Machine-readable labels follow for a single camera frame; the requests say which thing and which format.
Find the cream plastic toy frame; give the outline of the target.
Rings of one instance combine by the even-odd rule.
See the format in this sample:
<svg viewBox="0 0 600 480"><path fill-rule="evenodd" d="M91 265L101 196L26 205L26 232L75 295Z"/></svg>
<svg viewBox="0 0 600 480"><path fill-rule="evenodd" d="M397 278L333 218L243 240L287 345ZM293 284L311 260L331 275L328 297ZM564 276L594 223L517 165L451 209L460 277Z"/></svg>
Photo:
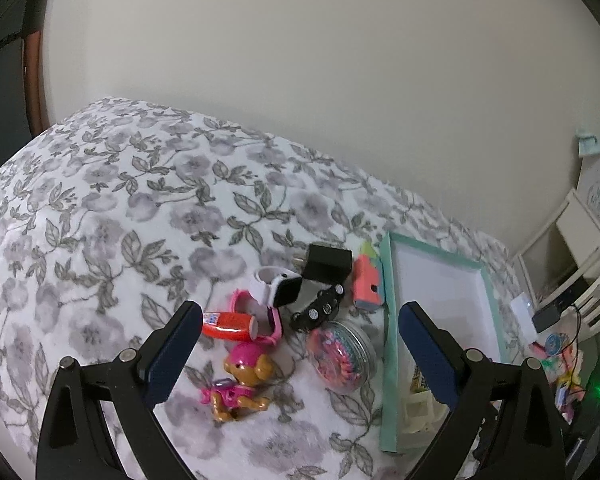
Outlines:
<svg viewBox="0 0 600 480"><path fill-rule="evenodd" d="M434 397L430 390L412 393L403 404L406 434L435 432L449 413L449 408Z"/></svg>

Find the gold black patterned lighter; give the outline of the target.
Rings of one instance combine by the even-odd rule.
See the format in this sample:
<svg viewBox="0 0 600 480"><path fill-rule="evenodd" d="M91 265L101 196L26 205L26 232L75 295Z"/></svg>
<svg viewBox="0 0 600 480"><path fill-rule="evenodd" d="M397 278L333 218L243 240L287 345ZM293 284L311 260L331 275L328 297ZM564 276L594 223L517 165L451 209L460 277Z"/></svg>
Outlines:
<svg viewBox="0 0 600 480"><path fill-rule="evenodd" d="M421 393L428 390L429 386L424 374L422 374L422 371L418 366L415 366L410 385L411 393Z"/></svg>

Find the round clear hair-tie jar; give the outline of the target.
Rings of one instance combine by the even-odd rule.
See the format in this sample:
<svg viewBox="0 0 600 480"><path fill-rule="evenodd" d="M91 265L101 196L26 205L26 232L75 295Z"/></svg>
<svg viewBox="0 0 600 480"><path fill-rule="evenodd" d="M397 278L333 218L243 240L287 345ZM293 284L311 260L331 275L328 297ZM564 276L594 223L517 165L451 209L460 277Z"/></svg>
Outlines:
<svg viewBox="0 0 600 480"><path fill-rule="evenodd" d="M374 378L377 353L370 337L349 321L326 322L306 336L316 374L336 393L355 392Z"/></svg>

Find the pink dog toy figure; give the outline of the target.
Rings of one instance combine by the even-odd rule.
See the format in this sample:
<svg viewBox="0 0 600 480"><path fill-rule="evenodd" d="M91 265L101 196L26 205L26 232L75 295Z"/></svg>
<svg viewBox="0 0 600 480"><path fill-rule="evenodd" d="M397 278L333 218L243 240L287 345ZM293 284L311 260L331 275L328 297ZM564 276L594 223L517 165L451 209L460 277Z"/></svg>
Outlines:
<svg viewBox="0 0 600 480"><path fill-rule="evenodd" d="M268 350L256 342L241 342L230 350L223 366L228 377L201 390L200 402L210 406L213 418L230 422L243 411L266 411L271 400L261 391L274 373Z"/></svg>

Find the coral pink eraser block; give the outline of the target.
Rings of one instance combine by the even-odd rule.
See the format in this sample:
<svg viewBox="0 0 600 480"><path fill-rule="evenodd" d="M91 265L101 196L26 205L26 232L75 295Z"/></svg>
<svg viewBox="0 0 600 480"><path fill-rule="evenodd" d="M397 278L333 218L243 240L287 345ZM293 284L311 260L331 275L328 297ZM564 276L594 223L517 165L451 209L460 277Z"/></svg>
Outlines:
<svg viewBox="0 0 600 480"><path fill-rule="evenodd" d="M385 304L384 272L378 253L370 242L364 242L353 261L352 301L356 308L375 312Z"/></svg>

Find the red white small bottle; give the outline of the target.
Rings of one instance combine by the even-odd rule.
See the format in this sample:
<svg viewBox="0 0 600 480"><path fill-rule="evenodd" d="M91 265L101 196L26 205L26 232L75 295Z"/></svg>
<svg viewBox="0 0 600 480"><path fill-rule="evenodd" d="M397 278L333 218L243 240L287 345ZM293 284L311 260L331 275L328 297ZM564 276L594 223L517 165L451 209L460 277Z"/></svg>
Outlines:
<svg viewBox="0 0 600 480"><path fill-rule="evenodd" d="M258 321L242 312L204 312L204 336L229 341L252 341L258 336Z"/></svg>

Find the black toy car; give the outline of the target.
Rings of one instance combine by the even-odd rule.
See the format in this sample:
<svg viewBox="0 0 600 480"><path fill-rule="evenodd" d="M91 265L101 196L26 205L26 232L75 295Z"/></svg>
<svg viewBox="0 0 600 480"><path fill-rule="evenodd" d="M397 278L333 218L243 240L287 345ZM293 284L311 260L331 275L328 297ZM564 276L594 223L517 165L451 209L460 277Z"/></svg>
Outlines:
<svg viewBox="0 0 600 480"><path fill-rule="evenodd" d="M322 289L315 299L302 311L291 315L289 326L295 332L309 333L321 327L325 322L336 318L340 302L344 297L343 284Z"/></svg>

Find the black power adapter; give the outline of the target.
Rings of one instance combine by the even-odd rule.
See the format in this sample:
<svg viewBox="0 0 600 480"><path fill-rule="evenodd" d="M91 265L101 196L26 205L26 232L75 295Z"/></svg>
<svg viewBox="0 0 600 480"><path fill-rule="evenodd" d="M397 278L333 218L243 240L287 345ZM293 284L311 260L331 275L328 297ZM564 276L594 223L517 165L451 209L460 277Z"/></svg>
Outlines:
<svg viewBox="0 0 600 480"><path fill-rule="evenodd" d="M303 254L294 255L292 262L305 280L337 285L347 281L353 256L346 248L312 243Z"/></svg>

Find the round blue cartoon tin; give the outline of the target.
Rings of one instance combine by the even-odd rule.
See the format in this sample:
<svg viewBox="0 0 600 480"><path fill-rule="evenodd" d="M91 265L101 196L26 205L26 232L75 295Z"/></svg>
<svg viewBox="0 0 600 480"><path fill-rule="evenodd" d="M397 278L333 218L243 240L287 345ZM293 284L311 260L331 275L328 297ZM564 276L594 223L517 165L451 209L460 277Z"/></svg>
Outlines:
<svg viewBox="0 0 600 480"><path fill-rule="evenodd" d="M557 356L560 352L562 352L562 348L565 347L567 342L568 336L566 334L550 333L544 342L544 351L549 358L551 356Z"/></svg>

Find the dark grey power bank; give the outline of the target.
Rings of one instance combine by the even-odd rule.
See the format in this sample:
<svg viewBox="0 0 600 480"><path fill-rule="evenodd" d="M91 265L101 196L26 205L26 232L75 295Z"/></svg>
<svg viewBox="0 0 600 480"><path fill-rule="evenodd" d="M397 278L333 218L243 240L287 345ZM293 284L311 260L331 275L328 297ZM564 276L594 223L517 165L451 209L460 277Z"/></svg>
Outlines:
<svg viewBox="0 0 600 480"><path fill-rule="evenodd" d="M552 327L559 322L562 317L562 310L556 304L549 304L532 316L532 323L536 332L542 333L544 330Z"/></svg>

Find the white rectangular device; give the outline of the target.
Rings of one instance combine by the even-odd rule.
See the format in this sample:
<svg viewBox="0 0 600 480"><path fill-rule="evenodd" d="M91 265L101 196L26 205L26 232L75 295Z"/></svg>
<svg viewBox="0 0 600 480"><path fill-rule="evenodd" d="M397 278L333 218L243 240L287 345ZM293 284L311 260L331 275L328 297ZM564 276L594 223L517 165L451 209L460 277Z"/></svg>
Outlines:
<svg viewBox="0 0 600 480"><path fill-rule="evenodd" d="M538 339L538 332L533 324L533 308L529 297L522 292L509 304L514 318L520 328L521 339L525 344L533 344Z"/></svg>

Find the green rimmed white tray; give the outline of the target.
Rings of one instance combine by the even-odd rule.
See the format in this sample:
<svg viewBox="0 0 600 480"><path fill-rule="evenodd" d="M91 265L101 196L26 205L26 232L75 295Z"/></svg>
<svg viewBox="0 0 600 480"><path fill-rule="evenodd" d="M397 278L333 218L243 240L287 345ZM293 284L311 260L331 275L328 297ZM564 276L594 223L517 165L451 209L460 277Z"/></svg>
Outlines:
<svg viewBox="0 0 600 480"><path fill-rule="evenodd" d="M380 242L386 298L382 419L379 446L387 453L426 448L432 433L417 431L407 417L415 361L399 334L402 304L416 301L463 348L477 348L495 362L509 363L502 316L486 267L395 232Z"/></svg>

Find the white wooden shelf unit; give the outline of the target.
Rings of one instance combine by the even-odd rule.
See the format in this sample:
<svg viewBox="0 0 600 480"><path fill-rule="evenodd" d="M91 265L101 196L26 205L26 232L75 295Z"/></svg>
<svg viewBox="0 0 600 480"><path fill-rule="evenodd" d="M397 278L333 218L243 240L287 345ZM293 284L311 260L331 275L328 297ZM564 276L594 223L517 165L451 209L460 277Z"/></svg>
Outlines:
<svg viewBox="0 0 600 480"><path fill-rule="evenodd" d="M580 340L600 332L600 222L576 190L518 250L514 267L534 313L556 304L559 322L580 324Z"/></svg>

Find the floral grey white blanket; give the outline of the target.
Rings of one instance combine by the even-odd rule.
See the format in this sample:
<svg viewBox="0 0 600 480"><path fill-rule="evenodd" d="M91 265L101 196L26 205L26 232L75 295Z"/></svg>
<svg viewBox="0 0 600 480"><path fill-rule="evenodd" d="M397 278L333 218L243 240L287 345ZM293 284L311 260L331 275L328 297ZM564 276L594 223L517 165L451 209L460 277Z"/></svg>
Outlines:
<svg viewBox="0 0 600 480"><path fill-rule="evenodd" d="M279 136L144 101L106 98L0 168L0 419L35 461L59 360L107 362L185 299L223 309L260 266L313 242L358 250L393 231L480 262L521 354L506 247L420 196ZM381 382L336 393L296 333L276 353L271 406L222 425L199 401L225 349L201 338L156 414L201 479L400 479L379 448Z"/></svg>

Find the teal cloth on shelf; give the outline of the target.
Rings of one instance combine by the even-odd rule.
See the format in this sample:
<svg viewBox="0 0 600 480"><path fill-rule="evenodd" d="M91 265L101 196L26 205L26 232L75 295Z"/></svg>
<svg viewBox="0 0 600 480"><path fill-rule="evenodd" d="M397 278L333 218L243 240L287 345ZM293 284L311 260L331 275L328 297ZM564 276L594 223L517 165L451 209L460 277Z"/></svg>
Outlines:
<svg viewBox="0 0 600 480"><path fill-rule="evenodd" d="M580 158L600 156L600 140L598 137L587 131L578 131L576 133L578 142L578 156Z"/></svg>

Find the dark wooden door frame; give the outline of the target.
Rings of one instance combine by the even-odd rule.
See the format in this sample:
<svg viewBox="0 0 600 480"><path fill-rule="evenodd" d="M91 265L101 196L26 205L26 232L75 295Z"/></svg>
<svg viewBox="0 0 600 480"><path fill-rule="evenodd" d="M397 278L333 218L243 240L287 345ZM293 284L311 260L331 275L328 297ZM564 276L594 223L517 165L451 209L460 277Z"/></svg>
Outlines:
<svg viewBox="0 0 600 480"><path fill-rule="evenodd" d="M42 61L43 34L31 32L22 42L24 106L31 136L38 136L50 126L46 110Z"/></svg>

